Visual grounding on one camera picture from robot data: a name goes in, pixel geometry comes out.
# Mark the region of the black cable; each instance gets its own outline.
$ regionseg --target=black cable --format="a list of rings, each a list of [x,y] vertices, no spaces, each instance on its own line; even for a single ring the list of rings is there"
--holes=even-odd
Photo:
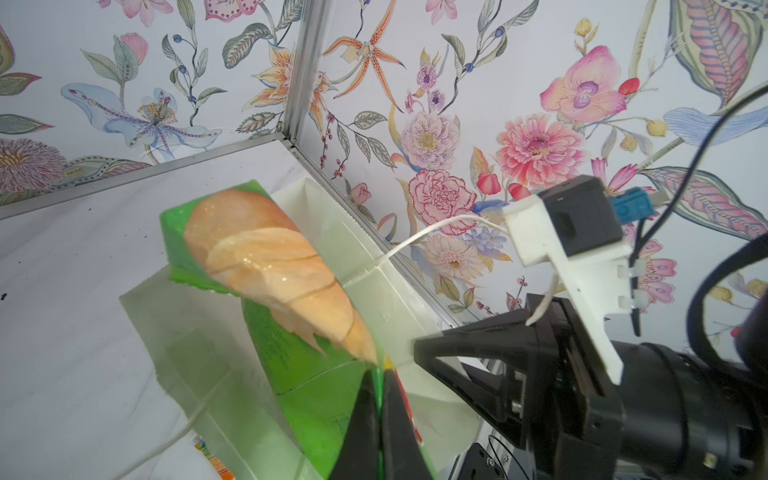
[[[641,240],[643,236],[644,228],[645,228],[645,219],[641,218],[640,221],[637,223],[637,231],[634,233],[635,245],[637,245],[637,242]],[[633,251],[633,256],[630,257],[629,259],[629,267],[632,268],[635,262],[637,262],[637,258],[634,256],[634,251]],[[637,276],[632,277],[632,294],[633,295],[634,295],[634,291],[637,289],[637,285],[639,283],[638,280],[639,279],[637,278]],[[640,336],[642,334],[641,328],[640,328],[640,309],[638,308],[632,309],[631,319],[632,319],[632,329],[634,330],[634,335]]]
[[[504,470],[503,464],[498,460],[498,455],[496,455],[496,449],[493,448],[493,444],[491,443],[491,439],[494,439],[496,442],[498,442],[499,445],[504,447],[504,450],[507,451],[507,453],[512,458],[512,460],[515,460],[515,463],[518,464],[518,467],[520,467],[520,471],[523,472],[523,475],[525,475],[526,480],[531,480],[528,477],[528,474],[525,473],[525,468],[523,468],[523,466],[520,465],[520,462],[518,462],[517,457],[515,457],[515,455],[512,454],[511,450],[508,449],[506,445],[504,445],[504,442],[502,442],[498,438],[494,437],[493,435],[488,435],[488,446],[491,447],[491,451],[493,452],[493,456],[496,457],[496,462],[498,463],[498,466],[502,467],[502,472],[504,472],[504,478],[509,478],[509,477],[507,476],[507,472]]]
[[[688,188],[690,179],[693,178],[694,174],[696,173],[696,169],[699,167],[699,164],[701,163],[704,153],[706,153],[707,148],[712,143],[712,140],[714,140],[715,135],[717,135],[717,133],[725,125],[725,123],[727,123],[728,120],[730,120],[730,118],[734,116],[739,110],[746,107],[748,104],[751,104],[753,101],[757,100],[758,98],[762,97],[765,94],[768,94],[768,85],[762,88],[758,88],[751,94],[742,98],[728,112],[726,112],[720,118],[720,120],[717,121],[714,127],[712,127],[712,130],[710,130],[710,133],[708,133],[707,136],[704,138],[704,141],[701,142],[701,145],[699,146],[699,149],[697,150],[696,155],[694,156],[694,159],[690,162],[690,166],[688,167],[688,172],[683,178],[683,181],[680,184],[680,188],[678,188],[677,192],[675,192],[675,195],[672,198],[672,201],[669,203],[669,205],[667,205],[667,209],[661,214],[661,217],[659,217],[659,219],[654,222],[654,224],[648,230],[648,233],[642,236],[641,241],[635,242],[634,251],[632,252],[632,256],[630,257],[630,259],[634,259],[634,260],[637,259],[638,255],[640,254],[640,250],[645,246],[646,243],[648,243],[650,238],[654,234],[656,234],[656,232],[661,228],[661,226],[664,225],[667,219],[672,215],[672,213],[675,210],[675,207],[677,206],[678,203],[680,203],[680,200],[683,198],[683,195],[685,195],[685,190]]]

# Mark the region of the green leaf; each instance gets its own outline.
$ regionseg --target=green leaf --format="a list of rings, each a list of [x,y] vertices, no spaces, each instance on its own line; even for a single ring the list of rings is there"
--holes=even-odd
[[[28,198],[34,198],[46,192],[38,190],[24,190],[23,192],[0,192],[0,205],[8,205],[14,202],[27,200]]]
[[[464,292],[464,306],[469,308],[475,302],[475,287],[468,288]]]
[[[272,38],[268,27],[263,23],[252,23],[245,27],[243,33],[237,37],[230,38],[224,44],[221,56],[224,59],[224,66],[234,68],[250,53],[253,44],[259,38]]]
[[[376,225],[376,218],[371,214],[371,210],[368,210],[365,205],[358,205],[357,210],[368,220],[370,223]]]
[[[282,30],[292,22],[299,21],[303,9],[304,0],[285,0],[283,2],[283,13],[280,15],[280,21],[277,23],[275,30]]]
[[[94,71],[101,77],[116,81],[117,83],[122,82],[123,76],[121,75],[120,70],[118,70],[118,66],[115,65],[110,58],[98,53],[90,53],[85,50],[80,51],[83,52],[83,55],[85,55],[87,60],[91,63],[91,67],[93,67]]]
[[[7,72],[13,66],[15,59],[11,41],[8,40],[2,27],[0,27],[0,74]]]
[[[187,87],[184,86],[184,84],[181,83],[181,80],[179,79],[179,68],[176,67],[173,70],[170,71],[170,82],[176,86],[176,88],[184,94],[185,98],[189,98],[190,92],[187,91]]]
[[[501,57],[502,53],[504,53],[506,49],[507,49],[507,34],[504,33],[502,35],[501,41],[498,43],[498,45],[496,45],[496,48],[491,50],[491,53],[487,54],[485,57],[478,60],[477,63],[475,64],[475,68],[485,65],[491,60],[495,60],[498,57]]]
[[[203,98],[208,98],[208,97],[210,97],[213,94],[223,94],[225,92],[226,92],[226,90],[224,90],[222,88],[218,88],[218,87],[206,88],[205,90],[200,92],[200,94],[197,96],[197,101],[199,102]]]
[[[117,72],[119,73],[122,81],[130,81],[136,78],[139,74],[139,62],[136,59],[136,54],[131,50],[124,41],[117,35],[114,35],[114,61],[117,63]]]
[[[0,114],[0,134],[23,135],[33,131],[45,130],[53,125],[14,114]]]
[[[194,7],[190,0],[176,0],[176,6],[179,8],[179,15],[184,20],[184,24],[190,31],[194,30]]]
[[[538,8],[538,0],[533,0],[529,6],[525,7],[525,10],[510,18],[506,21],[506,23],[503,24],[504,30],[506,31],[509,30],[509,27],[527,23],[533,14],[536,13],[536,8]]]
[[[368,163],[371,163],[371,147],[368,146],[368,142],[366,141],[366,139],[358,134],[355,134],[355,142],[357,143],[357,146],[360,148],[362,153],[368,159]]]
[[[392,158],[389,157],[389,152],[383,143],[376,140],[375,138],[369,138],[368,143],[371,146],[373,154],[376,155],[376,158],[378,158],[381,163],[390,168],[397,168],[395,162],[393,162]]]
[[[253,132],[249,137],[248,140],[253,140],[254,138],[263,137],[264,135],[271,134],[272,131],[269,128],[262,128],[261,130],[257,130]]]
[[[262,111],[260,113],[253,114],[243,120],[243,123],[241,123],[237,128],[237,131],[241,134],[246,134],[259,130],[261,127],[264,127],[266,124],[270,123],[276,116],[277,114],[274,114],[271,111]]]
[[[170,42],[168,41],[168,35],[165,35],[163,37],[163,53],[165,54],[166,57],[175,61],[176,65],[181,65],[181,58],[179,58],[179,56],[176,55],[174,48],[170,46]]]
[[[440,290],[442,291],[443,295],[447,296],[451,300],[456,300],[458,302],[458,288],[456,288],[453,280],[445,278],[444,276],[440,276]]]
[[[368,130],[381,121],[386,121],[384,115],[377,114],[375,111],[361,111],[357,114],[353,123],[363,130]]]
[[[459,64],[464,64],[464,59],[466,57],[466,51],[464,50],[464,44],[462,44],[462,41],[458,39],[455,35],[446,35],[443,34],[442,37],[448,41],[449,44],[453,47],[453,51],[456,52],[456,58],[458,59]]]
[[[203,48],[200,52],[200,57],[197,58],[197,65],[195,66],[195,75],[202,77],[205,73],[205,69],[208,66],[208,49]]]
[[[491,15],[493,14],[494,3],[495,0],[485,0],[485,3],[482,6],[482,10],[480,10],[480,16],[478,17],[478,32],[480,33],[481,38],[485,31],[488,29],[488,26],[491,24]]]
[[[609,153],[614,149],[614,146],[616,145],[616,138],[618,136],[618,133],[616,131],[616,128],[612,127],[610,134],[608,134],[608,137],[605,139],[605,142],[603,142],[603,147],[600,149],[600,156],[602,158],[607,159]]]
[[[29,73],[9,73],[0,77],[0,95],[18,95],[40,77]]]
[[[339,123],[336,131],[339,134],[339,143],[341,143],[342,148],[344,149],[344,154],[347,158],[349,158],[349,138],[346,136],[346,132],[344,131],[344,127],[341,126]]]
[[[197,108],[200,108],[202,104],[207,102],[211,95],[223,94],[224,92],[226,92],[226,90],[223,90],[218,87],[206,88],[205,90],[200,92],[200,94],[197,96]]]

